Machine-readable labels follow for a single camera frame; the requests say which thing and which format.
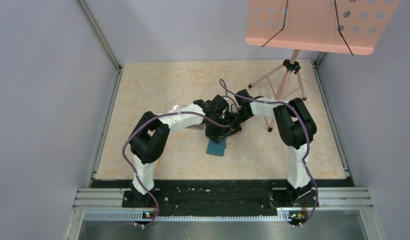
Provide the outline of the blue leather card holder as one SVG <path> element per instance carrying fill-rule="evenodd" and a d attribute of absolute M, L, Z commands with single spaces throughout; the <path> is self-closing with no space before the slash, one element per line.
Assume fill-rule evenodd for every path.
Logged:
<path fill-rule="evenodd" d="M 219 146 L 215 141 L 209 140 L 206 154 L 208 155 L 213 155 L 213 156 L 218 156 L 218 157 L 223 157 L 225 153 L 226 146 Z"/>

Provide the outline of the clear acrylic card box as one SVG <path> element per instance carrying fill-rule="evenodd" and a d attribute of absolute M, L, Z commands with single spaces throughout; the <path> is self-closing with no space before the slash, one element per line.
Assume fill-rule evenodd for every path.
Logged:
<path fill-rule="evenodd" d="M 186 107 L 187 107 L 186 105 L 175 104 L 175 103 L 169 103 L 169 102 L 167 102 L 167 103 L 165 104 L 165 111 L 166 111 L 167 113 L 170 113 L 170 112 L 175 112 L 175 111 L 178 111 L 178 110 L 183 110 L 183 109 L 186 108 Z M 187 128 L 188 128 L 188 129 L 192 129 L 192 130 L 201 131 L 201 130 L 204 129 L 204 125 L 201 123 L 201 124 L 196 124 L 196 125 L 188 126 Z"/>

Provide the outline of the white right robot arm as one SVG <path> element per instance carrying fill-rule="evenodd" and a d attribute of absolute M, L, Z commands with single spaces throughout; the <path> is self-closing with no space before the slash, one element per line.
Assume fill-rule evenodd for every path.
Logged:
<path fill-rule="evenodd" d="M 317 126 L 300 98 L 291 101 L 263 96 L 252 98 L 244 89 L 233 94 L 241 106 L 240 116 L 264 116 L 273 119 L 282 142 L 287 146 L 290 187 L 286 200 L 292 206 L 301 203 L 319 203 L 319 189 L 308 167 L 309 154 Z"/>

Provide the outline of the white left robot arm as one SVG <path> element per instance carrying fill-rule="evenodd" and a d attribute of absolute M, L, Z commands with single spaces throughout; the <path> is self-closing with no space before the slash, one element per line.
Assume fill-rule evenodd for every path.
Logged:
<path fill-rule="evenodd" d="M 196 100 L 176 111 L 154 114 L 148 111 L 130 134 L 122 155 L 133 169 L 131 197 L 142 207 L 158 207 L 153 195 L 155 162 L 161 157 L 168 138 L 185 128 L 204 124 L 206 137 L 220 143 L 234 129 L 239 109 L 230 110 L 220 95 L 213 100 Z"/>

